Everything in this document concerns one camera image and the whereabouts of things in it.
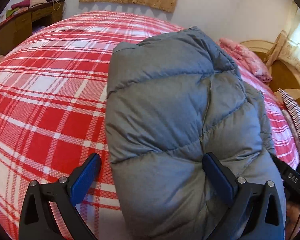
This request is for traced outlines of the person's right hand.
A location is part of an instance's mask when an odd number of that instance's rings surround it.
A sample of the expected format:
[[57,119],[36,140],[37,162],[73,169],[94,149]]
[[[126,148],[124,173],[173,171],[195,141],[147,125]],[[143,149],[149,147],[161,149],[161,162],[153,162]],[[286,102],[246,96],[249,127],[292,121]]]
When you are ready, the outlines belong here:
[[286,208],[288,223],[285,228],[285,239],[293,239],[300,231],[300,205],[287,202]]

